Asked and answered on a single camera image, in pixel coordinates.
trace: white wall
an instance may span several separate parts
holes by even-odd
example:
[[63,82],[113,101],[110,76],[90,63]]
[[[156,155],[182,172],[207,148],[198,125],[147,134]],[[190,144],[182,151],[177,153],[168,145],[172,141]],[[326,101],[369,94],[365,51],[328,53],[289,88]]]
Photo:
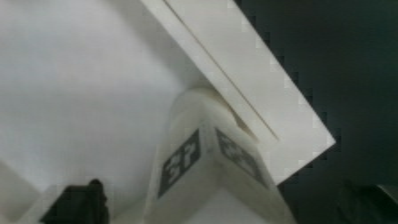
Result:
[[97,177],[122,211],[198,77],[136,0],[0,0],[0,161],[37,192]]

